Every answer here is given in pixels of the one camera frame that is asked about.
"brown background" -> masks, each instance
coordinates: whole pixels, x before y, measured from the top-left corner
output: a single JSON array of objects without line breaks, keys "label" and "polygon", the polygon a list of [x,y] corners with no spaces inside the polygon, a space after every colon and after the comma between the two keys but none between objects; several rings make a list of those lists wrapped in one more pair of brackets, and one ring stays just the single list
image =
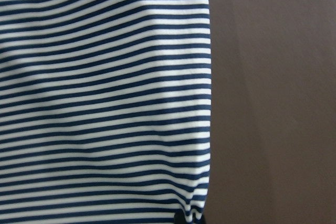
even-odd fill
[{"label": "brown background", "polygon": [[208,224],[336,223],[336,0],[210,0]]}]

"fabric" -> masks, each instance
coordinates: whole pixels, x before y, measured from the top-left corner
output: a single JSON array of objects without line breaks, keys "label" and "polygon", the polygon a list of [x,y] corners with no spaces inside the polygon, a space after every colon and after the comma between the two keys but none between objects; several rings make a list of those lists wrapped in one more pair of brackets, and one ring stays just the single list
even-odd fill
[{"label": "fabric", "polygon": [[0,223],[187,223],[209,176],[208,0],[0,0]]}]

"garment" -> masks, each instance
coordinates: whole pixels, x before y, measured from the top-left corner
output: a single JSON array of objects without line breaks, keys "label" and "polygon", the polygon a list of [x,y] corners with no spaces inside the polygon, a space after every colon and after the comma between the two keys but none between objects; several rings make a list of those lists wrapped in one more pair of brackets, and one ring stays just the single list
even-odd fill
[{"label": "garment", "polygon": [[208,0],[0,0],[0,223],[187,223],[209,177]]}]

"dark object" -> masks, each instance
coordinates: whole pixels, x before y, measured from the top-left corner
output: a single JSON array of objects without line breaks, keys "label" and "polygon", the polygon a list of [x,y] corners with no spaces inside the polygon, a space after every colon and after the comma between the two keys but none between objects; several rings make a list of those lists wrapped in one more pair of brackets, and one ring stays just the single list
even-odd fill
[{"label": "dark object", "polygon": [[[193,222],[198,223],[198,224],[206,224],[205,217],[202,215],[201,219],[199,222],[195,221],[195,216],[193,216]],[[182,212],[177,212],[174,216],[174,224],[186,224],[187,222],[185,221],[184,214]]]}]

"navy and white striped fabric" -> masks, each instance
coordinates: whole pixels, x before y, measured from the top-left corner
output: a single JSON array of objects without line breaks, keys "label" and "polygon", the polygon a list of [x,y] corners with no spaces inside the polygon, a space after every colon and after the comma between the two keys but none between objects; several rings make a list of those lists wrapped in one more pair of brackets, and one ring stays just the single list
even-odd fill
[{"label": "navy and white striped fabric", "polygon": [[210,64],[208,0],[0,0],[0,223],[197,223]]}]

